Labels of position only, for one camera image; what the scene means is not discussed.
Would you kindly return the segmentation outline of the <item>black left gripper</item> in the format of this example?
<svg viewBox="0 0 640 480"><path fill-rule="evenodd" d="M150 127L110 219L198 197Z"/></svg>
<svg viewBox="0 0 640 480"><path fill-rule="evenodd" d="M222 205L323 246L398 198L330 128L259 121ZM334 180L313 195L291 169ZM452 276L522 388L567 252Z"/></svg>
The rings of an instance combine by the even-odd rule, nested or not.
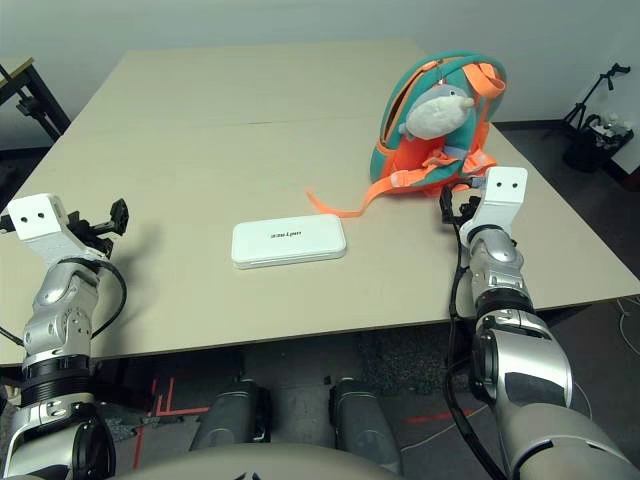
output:
<svg viewBox="0 0 640 480"><path fill-rule="evenodd" d="M129 222L129 210L123 198L112 204L110 218L110 221L90 225L87 220L80 217L79 211L74 211L68 215L67 227L85 246L110 256L114 243L105 235L107 233L124 235Z"/></svg>

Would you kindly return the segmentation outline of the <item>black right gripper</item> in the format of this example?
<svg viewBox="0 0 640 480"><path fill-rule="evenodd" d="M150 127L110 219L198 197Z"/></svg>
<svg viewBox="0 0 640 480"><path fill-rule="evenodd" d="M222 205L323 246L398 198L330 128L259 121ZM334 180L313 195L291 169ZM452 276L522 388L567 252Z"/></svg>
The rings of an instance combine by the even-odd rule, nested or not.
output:
<svg viewBox="0 0 640 480"><path fill-rule="evenodd" d="M480 178L470 178L463 180L456 180L450 184L442 187L439 196L439 207L441 211L441 220L445 225L452 225L455 227L461 227L464 223L471 220L475 215L481 197L472 195L466 203L463 203L460 208L460 214L455 215L453 210L453 193L456 187L468 187L469 189L479 189L483 180Z"/></svg>

